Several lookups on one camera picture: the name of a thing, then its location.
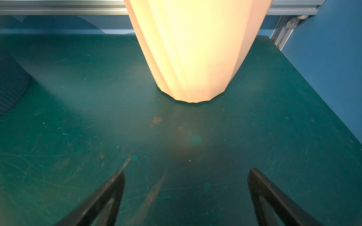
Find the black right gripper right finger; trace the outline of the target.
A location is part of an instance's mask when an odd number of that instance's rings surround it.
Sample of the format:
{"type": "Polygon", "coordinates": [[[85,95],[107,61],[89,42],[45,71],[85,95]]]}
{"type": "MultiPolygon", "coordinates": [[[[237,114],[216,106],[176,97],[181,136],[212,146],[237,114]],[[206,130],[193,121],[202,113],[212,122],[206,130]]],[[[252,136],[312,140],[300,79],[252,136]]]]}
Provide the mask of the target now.
{"type": "Polygon", "coordinates": [[[277,226],[276,216],[286,226],[322,225],[257,168],[251,168],[248,173],[248,188],[258,225],[277,226]]]}

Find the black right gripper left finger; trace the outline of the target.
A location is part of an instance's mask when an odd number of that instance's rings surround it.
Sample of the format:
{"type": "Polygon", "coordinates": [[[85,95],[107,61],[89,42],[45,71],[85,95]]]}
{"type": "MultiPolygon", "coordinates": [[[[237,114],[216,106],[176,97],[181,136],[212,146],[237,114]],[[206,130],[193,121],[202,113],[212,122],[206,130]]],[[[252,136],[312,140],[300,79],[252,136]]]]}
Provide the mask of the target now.
{"type": "Polygon", "coordinates": [[[115,225],[125,184],[123,170],[117,171],[56,225],[91,226],[94,220],[97,226],[115,225]]]}

